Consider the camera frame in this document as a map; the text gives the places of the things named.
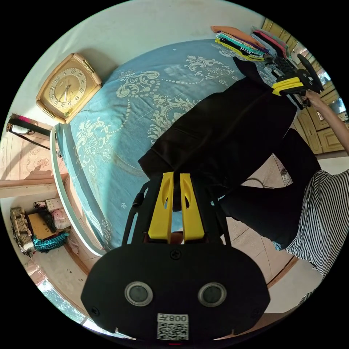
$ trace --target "bed frame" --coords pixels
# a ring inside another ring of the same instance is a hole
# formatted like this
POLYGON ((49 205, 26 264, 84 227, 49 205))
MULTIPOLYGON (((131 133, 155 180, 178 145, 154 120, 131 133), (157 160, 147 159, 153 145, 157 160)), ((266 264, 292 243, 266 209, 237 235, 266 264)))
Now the bed frame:
POLYGON ((79 223, 79 220, 77 219, 73 207, 70 204, 69 198, 67 196, 67 193, 65 191, 64 183, 62 180, 62 177, 60 175, 59 171, 59 165, 57 160, 57 154, 56 154, 56 127, 54 126, 50 133, 50 148, 51 148, 51 161, 52 161, 52 170, 53 170, 53 176, 55 178, 55 183, 57 187, 57 191, 59 194, 59 197, 62 201, 63 207, 65 209, 65 212, 75 229, 76 233, 78 234, 79 238, 83 242, 83 244, 88 248, 89 251, 94 253, 96 256, 103 256, 106 254, 105 250, 101 250, 97 248, 88 235, 85 233, 84 229, 82 228, 81 224, 79 223))

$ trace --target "qr code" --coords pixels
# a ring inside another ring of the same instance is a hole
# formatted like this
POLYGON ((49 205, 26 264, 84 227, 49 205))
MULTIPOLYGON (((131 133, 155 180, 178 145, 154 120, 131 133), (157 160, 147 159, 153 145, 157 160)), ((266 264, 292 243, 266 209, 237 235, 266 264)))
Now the qr code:
POLYGON ((157 339, 185 341, 189 339, 187 322, 158 322, 157 339))

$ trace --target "clock hands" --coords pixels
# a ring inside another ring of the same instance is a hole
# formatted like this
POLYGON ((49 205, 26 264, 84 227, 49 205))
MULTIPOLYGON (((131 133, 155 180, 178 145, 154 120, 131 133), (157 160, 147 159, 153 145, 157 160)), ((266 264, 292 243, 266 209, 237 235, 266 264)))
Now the clock hands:
POLYGON ((64 92, 62 93, 62 95, 58 98, 59 101, 61 101, 61 98, 64 96, 64 101, 66 102, 67 92, 68 92, 69 88, 70 88, 70 85, 67 86, 67 84, 65 83, 65 89, 64 89, 64 92))

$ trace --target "cable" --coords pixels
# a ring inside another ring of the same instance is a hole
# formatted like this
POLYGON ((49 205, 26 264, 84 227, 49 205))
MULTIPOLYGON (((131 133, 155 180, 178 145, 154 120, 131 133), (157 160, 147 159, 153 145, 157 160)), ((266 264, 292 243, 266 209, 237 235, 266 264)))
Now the cable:
POLYGON ((263 186, 263 188, 276 189, 276 188, 274 188, 274 187, 272 187, 272 186, 264 185, 264 184, 262 183, 262 181, 260 181, 258 178, 248 178, 248 179, 246 179, 246 182, 247 182, 247 181, 257 181, 257 182, 259 182, 259 183, 263 186))

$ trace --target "camera lens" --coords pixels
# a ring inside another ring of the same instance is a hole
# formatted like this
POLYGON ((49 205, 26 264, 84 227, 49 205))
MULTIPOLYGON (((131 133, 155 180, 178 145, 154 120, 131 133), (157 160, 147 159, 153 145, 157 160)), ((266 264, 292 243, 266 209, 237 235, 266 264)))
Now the camera lens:
POLYGON ((226 289, 217 282, 211 282, 201 287, 198 293, 199 302, 206 307, 222 304, 226 298, 226 289))
POLYGON ((151 288, 144 282, 132 282, 125 288, 126 299, 135 306, 146 306, 153 299, 151 288))

